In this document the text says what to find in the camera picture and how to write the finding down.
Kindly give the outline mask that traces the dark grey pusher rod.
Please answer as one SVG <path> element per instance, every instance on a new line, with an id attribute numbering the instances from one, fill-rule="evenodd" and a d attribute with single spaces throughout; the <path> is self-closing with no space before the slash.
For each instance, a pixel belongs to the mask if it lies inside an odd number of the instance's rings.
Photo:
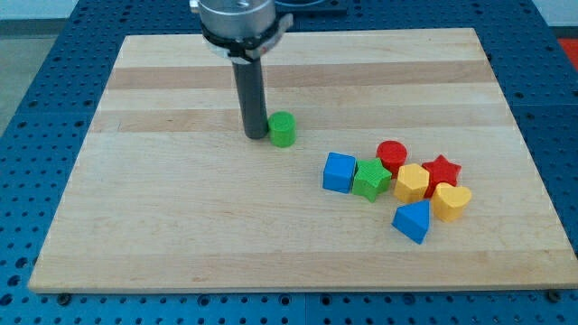
<path id="1" fill-rule="evenodd" d="M 268 133 L 268 123 L 261 60 L 234 63 L 233 71 L 245 135 L 262 139 Z"/>

